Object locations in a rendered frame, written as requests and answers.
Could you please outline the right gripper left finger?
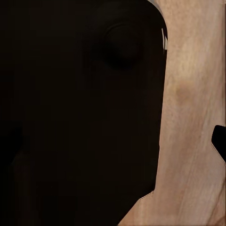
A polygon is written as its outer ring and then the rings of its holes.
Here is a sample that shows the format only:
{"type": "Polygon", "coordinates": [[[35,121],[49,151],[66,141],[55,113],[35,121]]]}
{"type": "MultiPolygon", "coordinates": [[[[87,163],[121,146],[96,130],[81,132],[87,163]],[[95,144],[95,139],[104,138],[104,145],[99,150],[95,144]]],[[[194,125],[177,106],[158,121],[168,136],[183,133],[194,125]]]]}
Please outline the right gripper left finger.
{"type": "Polygon", "coordinates": [[[0,130],[0,181],[23,144],[20,125],[0,130]]]}

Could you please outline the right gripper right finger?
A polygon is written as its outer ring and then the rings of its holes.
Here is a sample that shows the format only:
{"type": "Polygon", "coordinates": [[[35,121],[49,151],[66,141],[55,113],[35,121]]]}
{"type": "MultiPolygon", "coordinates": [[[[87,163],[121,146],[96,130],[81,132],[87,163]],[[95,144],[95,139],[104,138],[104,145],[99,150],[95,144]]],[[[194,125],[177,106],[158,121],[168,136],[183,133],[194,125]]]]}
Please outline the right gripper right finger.
{"type": "Polygon", "coordinates": [[[211,141],[226,162],[226,127],[215,126],[211,141]]]}

